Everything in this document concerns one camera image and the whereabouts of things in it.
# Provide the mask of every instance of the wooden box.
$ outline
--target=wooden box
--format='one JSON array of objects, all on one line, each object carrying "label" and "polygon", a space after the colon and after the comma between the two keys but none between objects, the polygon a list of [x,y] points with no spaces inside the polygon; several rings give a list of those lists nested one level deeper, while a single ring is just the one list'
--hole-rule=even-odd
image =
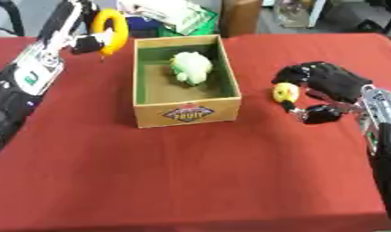
[{"label": "wooden box", "polygon": [[[170,62],[181,52],[199,52],[211,60],[213,70],[206,82],[190,87],[176,81]],[[218,35],[135,41],[133,107],[139,128],[234,121],[240,99]]]}]

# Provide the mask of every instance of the yellow toy ring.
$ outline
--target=yellow toy ring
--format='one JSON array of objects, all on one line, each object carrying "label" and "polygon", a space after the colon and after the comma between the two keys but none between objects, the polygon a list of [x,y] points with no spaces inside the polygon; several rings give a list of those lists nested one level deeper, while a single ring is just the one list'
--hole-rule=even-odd
[{"label": "yellow toy ring", "polygon": [[121,49],[127,42],[129,37],[129,28],[124,16],[118,11],[106,8],[101,10],[94,18],[91,30],[93,33],[102,33],[104,31],[105,23],[108,19],[113,20],[113,37],[111,44],[102,48],[103,55],[111,55]]}]

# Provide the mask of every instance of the table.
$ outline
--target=table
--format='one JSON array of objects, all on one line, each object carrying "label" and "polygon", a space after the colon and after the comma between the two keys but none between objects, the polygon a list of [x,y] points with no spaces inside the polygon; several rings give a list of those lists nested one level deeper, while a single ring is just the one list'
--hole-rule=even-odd
[{"label": "table", "polygon": [[[0,69],[31,41],[0,38]],[[391,90],[391,43],[263,34],[225,47],[243,93],[238,120],[144,130],[132,112],[132,41],[104,63],[64,53],[66,70],[0,153],[0,231],[391,228],[353,118],[305,126],[269,97],[280,68],[318,60]]]}]

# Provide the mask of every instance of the robotic hand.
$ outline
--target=robotic hand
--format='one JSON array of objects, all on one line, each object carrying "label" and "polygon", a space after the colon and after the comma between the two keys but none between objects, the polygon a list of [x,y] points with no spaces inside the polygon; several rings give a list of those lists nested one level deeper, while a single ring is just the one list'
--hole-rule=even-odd
[{"label": "robotic hand", "polygon": [[391,92],[378,89],[372,81],[331,63],[313,62],[280,71],[274,84],[288,82],[307,89],[307,95],[327,104],[298,109],[292,100],[284,109],[306,124],[338,121],[352,112],[367,142],[373,176],[391,219]]},{"label": "robotic hand", "polygon": [[[112,27],[105,23],[112,19]],[[93,34],[73,35],[82,22]],[[36,42],[0,71],[0,149],[19,131],[26,118],[64,69],[59,52],[73,54],[101,51],[109,55],[124,46],[128,36],[124,17],[90,0],[63,0],[45,23]]]}]

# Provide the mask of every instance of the small yellow ball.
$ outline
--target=small yellow ball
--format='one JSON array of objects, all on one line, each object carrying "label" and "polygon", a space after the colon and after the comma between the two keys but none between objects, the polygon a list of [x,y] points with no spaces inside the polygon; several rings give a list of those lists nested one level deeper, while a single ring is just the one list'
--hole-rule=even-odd
[{"label": "small yellow ball", "polygon": [[278,83],[273,89],[273,98],[276,102],[288,100],[295,102],[299,97],[299,87],[295,84],[283,82]]}]

